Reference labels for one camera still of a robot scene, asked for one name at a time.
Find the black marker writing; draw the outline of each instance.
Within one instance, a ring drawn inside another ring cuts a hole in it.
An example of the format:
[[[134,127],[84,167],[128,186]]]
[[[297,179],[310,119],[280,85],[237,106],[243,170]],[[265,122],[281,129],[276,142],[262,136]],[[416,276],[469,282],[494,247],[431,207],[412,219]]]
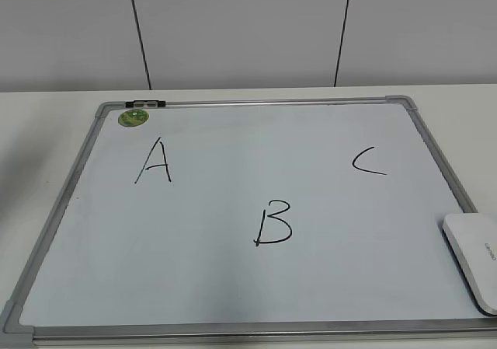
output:
[[[157,147],[157,144],[161,145],[161,148],[162,148],[162,158],[164,159],[164,163],[163,164],[158,164],[158,165],[152,165],[152,166],[145,167],[145,166],[147,166],[147,162],[150,159],[150,156],[151,156],[152,152],[154,151],[155,147]],[[165,147],[164,147],[164,143],[161,142],[161,137],[158,137],[157,140],[155,141],[154,145],[152,145],[152,148],[151,148],[150,152],[148,153],[147,158],[145,159],[145,163],[143,164],[143,166],[142,166],[142,168],[140,170],[140,173],[138,174],[137,179],[134,181],[134,184],[138,183],[138,180],[140,179],[141,174],[143,174],[143,172],[145,170],[150,170],[152,168],[158,168],[159,166],[164,166],[165,167],[165,174],[168,176],[168,181],[172,182],[171,181],[171,175],[169,174],[168,160],[165,157]]]
[[[262,219],[261,219],[261,225],[260,225],[260,228],[259,228],[259,235],[257,236],[257,240],[254,239],[255,246],[259,246],[259,244],[276,244],[276,243],[281,243],[281,242],[284,242],[284,241],[288,240],[292,236],[292,233],[293,233],[292,232],[292,228],[290,227],[290,225],[288,225],[288,222],[285,221],[284,219],[280,218],[280,217],[277,217],[277,215],[281,215],[285,211],[288,211],[290,209],[290,204],[288,204],[286,201],[283,201],[283,200],[271,200],[268,203],[268,207],[270,207],[272,203],[283,203],[287,207],[284,208],[284,209],[282,209],[281,211],[275,211],[275,212],[271,213],[270,215],[266,215],[266,209],[264,209],[262,211]],[[262,241],[261,240],[262,229],[264,227],[264,221],[266,220],[266,218],[276,219],[277,221],[284,223],[288,227],[288,229],[290,230],[290,233],[288,234],[288,236],[286,236],[285,238],[282,238],[282,239],[278,239],[278,240],[271,240],[271,241],[266,241],[266,242]]]
[[[365,149],[364,151],[362,151],[359,155],[357,155],[357,156],[355,157],[355,159],[352,161],[352,166],[353,166],[354,168],[356,168],[357,170],[360,170],[360,171],[362,171],[362,172],[372,173],[372,174],[380,174],[380,175],[382,175],[382,176],[386,176],[386,175],[387,175],[386,173],[375,172],[375,171],[373,171],[373,170],[363,169],[363,168],[360,168],[359,166],[357,166],[357,165],[356,165],[356,161],[357,161],[357,159],[358,159],[360,156],[362,156],[364,153],[366,153],[366,152],[370,151],[370,150],[371,150],[371,149],[373,149],[373,148],[374,148],[374,146],[373,146],[373,147],[366,148],[366,149]]]

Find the whiteboard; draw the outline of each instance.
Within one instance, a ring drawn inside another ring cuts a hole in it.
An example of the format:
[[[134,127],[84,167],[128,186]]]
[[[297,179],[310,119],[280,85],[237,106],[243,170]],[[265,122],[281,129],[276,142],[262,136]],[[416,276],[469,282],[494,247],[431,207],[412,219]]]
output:
[[[166,107],[138,127],[123,111],[21,324],[482,317],[439,227],[461,209],[402,105]]]

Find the table surface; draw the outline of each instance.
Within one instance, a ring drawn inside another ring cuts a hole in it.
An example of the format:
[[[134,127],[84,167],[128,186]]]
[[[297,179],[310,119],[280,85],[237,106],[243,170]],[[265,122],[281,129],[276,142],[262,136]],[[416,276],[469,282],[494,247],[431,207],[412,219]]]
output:
[[[17,282],[92,123],[107,101],[249,100],[407,95],[477,209],[497,221],[497,85],[0,93],[0,305]],[[302,347],[254,344],[250,347]],[[308,343],[332,348],[487,348],[497,339]]]

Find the dark vertical line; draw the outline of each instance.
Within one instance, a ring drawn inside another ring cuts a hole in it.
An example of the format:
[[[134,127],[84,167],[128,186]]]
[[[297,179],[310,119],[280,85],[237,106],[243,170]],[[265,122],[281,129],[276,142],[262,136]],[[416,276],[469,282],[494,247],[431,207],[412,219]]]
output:
[[[141,38],[140,23],[138,22],[137,6],[134,0],[131,0],[131,5],[133,6],[134,23],[137,27],[138,40],[140,41],[141,57],[143,58],[143,65],[145,67],[145,75],[147,76],[148,89],[152,90],[152,83],[150,81],[150,73],[148,73],[147,56],[145,55],[145,49],[143,46],[143,39]]]
[[[345,36],[345,26],[347,24],[347,14],[349,13],[349,2],[350,2],[350,0],[346,1],[345,13],[343,14],[342,36],[340,37],[339,56],[336,59],[335,81],[333,82],[333,87],[336,87],[336,79],[339,76],[340,58],[342,57],[343,37]]]

